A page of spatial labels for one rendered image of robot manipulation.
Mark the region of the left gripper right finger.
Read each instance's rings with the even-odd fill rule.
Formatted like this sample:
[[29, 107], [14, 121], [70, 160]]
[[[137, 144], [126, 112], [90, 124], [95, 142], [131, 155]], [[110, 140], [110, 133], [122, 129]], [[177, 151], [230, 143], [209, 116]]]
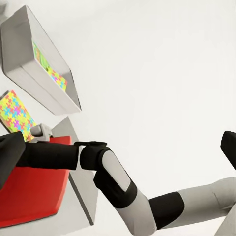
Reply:
[[220, 147], [236, 170], [236, 133], [224, 131]]

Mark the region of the board game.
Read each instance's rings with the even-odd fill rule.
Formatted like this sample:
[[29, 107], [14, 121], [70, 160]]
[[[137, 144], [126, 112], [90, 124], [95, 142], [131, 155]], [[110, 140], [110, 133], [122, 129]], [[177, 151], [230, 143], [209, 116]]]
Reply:
[[36, 56], [37, 60], [44, 67], [44, 69], [47, 70], [46, 67], [48, 67], [48, 66], [51, 67], [50, 64], [48, 63], [48, 61], [43, 56], [43, 54], [41, 53], [41, 51], [39, 50], [39, 48], [37, 47], [37, 45], [34, 42], [33, 42], [33, 45], [34, 45], [34, 51], [35, 51], [35, 56]]

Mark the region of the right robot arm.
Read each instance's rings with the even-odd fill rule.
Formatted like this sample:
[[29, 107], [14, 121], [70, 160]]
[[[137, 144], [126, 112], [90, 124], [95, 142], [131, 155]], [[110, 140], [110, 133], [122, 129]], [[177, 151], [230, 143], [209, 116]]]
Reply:
[[226, 217], [236, 202], [236, 177], [222, 178], [148, 199], [137, 187], [106, 142], [50, 143], [51, 128], [30, 128], [34, 138], [16, 167], [94, 171], [96, 187], [119, 213], [133, 236], [151, 236], [156, 230], [181, 227]]

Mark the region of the jigsaw puzzle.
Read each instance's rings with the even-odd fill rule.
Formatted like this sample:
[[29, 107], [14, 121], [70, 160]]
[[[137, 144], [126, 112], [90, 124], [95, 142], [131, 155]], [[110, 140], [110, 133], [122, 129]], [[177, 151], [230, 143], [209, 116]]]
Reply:
[[14, 90], [9, 91], [0, 101], [0, 119], [11, 133], [21, 131], [24, 140], [29, 142], [34, 138], [30, 132], [30, 128], [37, 124]]
[[65, 90], [67, 81], [62, 78], [58, 73], [56, 73], [51, 67], [48, 66], [46, 67], [46, 69], [47, 73], [55, 80], [55, 82], [60, 86], [60, 88]]

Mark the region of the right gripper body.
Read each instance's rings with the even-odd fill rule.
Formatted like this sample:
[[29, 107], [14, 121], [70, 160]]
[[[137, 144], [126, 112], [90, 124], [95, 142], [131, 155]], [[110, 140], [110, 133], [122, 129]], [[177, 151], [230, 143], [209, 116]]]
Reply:
[[31, 167], [41, 169], [59, 169], [58, 153], [61, 143], [25, 141], [26, 149], [16, 164], [16, 167]]

